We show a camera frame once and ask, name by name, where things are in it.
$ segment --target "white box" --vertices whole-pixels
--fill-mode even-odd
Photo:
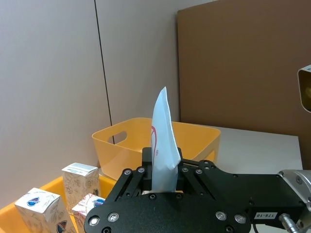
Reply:
[[[78,233],[85,233],[84,222],[86,221],[86,216],[90,210],[96,206],[102,205],[104,202],[104,198],[100,198],[89,193],[76,206],[73,207],[72,212],[74,220],[77,224]]]
[[[58,194],[33,188],[15,202],[15,207],[30,232],[76,233],[62,197]]]
[[[99,171],[95,166],[79,163],[71,164],[62,169],[67,210],[72,208],[88,193],[100,196]]]

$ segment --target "bin handle hole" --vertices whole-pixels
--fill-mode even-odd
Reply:
[[[117,133],[115,135],[112,135],[109,139],[108,142],[113,143],[113,138],[115,140],[115,144],[118,144],[122,141],[124,141],[127,138],[127,133],[125,131],[122,131],[120,133]]]

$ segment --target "brown cardboard panel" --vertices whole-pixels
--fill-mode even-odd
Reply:
[[[311,113],[297,72],[311,64],[310,0],[218,0],[178,12],[181,120],[299,136]]]

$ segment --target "metal cable connector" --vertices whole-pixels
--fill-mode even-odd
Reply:
[[[285,230],[287,230],[289,233],[298,233],[299,228],[294,223],[294,221],[291,219],[289,214],[281,214],[278,219],[281,221],[283,227]]]

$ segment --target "white plastic bag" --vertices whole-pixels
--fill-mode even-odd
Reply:
[[[174,192],[180,155],[174,138],[171,113],[164,87],[155,103],[151,126],[152,190]]]

